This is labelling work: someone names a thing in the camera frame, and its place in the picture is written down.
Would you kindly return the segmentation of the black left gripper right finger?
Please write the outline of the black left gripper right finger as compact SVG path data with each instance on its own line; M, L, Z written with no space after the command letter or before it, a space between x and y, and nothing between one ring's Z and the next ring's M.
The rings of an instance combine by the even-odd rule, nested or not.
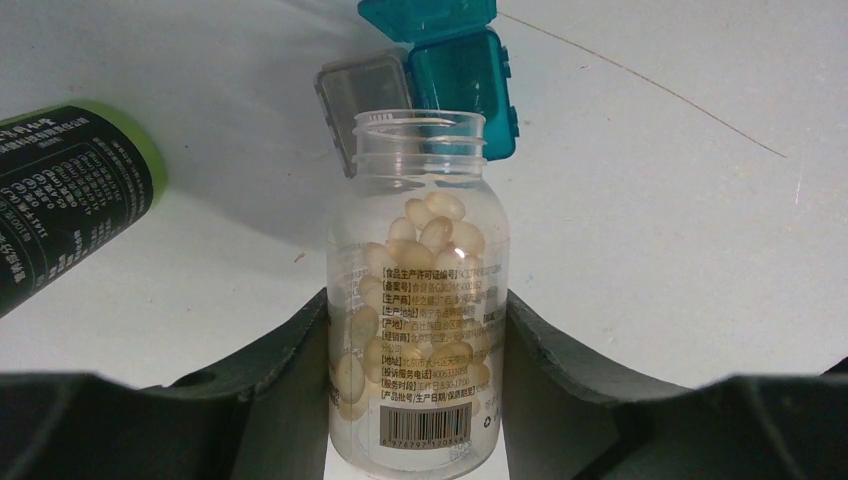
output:
M847 366L688 389L506 304L502 419L514 479L843 479Z

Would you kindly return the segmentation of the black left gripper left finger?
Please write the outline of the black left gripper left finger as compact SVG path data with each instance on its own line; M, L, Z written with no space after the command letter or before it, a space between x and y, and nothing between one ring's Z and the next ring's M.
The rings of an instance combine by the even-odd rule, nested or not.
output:
M5 479L320 479L328 443L328 311L288 321L170 386L98 375L1 377Z

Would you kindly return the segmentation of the clear pill bottle gold lid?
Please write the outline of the clear pill bottle gold lid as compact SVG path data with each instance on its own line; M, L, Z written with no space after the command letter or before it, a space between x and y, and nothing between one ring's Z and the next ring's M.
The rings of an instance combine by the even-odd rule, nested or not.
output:
M327 247L329 437L376 479L455 479L501 427L510 229L483 116L357 116Z

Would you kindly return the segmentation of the green lidded black jar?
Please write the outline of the green lidded black jar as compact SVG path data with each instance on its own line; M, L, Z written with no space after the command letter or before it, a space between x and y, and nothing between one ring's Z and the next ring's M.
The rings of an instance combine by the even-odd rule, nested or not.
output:
M1 123L1 313L141 219L167 173L150 135L92 100Z

